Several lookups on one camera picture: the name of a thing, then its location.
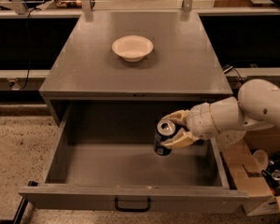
drawer front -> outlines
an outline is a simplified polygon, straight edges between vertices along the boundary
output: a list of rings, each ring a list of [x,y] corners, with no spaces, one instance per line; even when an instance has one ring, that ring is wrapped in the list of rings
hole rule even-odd
[[[40,209],[120,212],[231,213],[247,199],[245,192],[226,189],[140,190],[45,186],[22,188],[20,194]]]

gray cabinet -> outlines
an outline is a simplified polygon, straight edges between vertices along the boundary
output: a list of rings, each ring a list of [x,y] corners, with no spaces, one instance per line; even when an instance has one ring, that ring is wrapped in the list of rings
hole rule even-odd
[[[124,35],[152,40],[138,63],[111,51]],[[215,139],[158,156],[155,126],[167,113],[231,95],[196,13],[94,12],[83,16],[40,92],[59,124],[44,181],[20,194],[38,208],[234,211]]]

speckled floor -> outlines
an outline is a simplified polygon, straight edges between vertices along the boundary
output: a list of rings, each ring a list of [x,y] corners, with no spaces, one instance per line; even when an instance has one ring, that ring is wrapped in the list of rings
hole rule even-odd
[[[44,162],[55,142],[57,127],[44,105],[0,105],[0,219],[12,219],[21,201],[19,187],[41,182]],[[220,148],[228,148],[244,133],[223,133]],[[280,215],[247,217],[240,207],[232,214],[144,213],[38,210],[30,204],[21,223],[280,223]]]

soda can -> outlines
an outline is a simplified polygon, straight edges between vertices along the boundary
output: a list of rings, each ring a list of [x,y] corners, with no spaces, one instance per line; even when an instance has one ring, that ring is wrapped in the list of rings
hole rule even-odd
[[[167,156],[171,153],[171,149],[163,146],[161,142],[172,138],[177,133],[175,124],[168,119],[161,119],[157,124],[155,131],[155,141],[153,149],[158,155]]]
[[[269,173],[268,171],[262,170],[261,174],[263,175],[263,177],[265,178],[265,180],[267,181],[267,183],[271,189],[276,189],[280,185],[278,183],[278,181],[275,180],[276,177],[273,177],[272,174]]]
[[[278,184],[280,184],[280,170],[276,169],[275,171],[273,171],[272,178],[273,178],[273,180],[278,182]]]

drawer handle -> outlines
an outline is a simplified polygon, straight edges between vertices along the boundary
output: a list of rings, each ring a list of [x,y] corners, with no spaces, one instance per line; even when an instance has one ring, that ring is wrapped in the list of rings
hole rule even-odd
[[[119,199],[115,198],[115,209],[119,212],[127,212],[127,213],[144,213],[150,209],[150,199],[147,198],[147,207],[145,208],[122,208],[119,207]]]

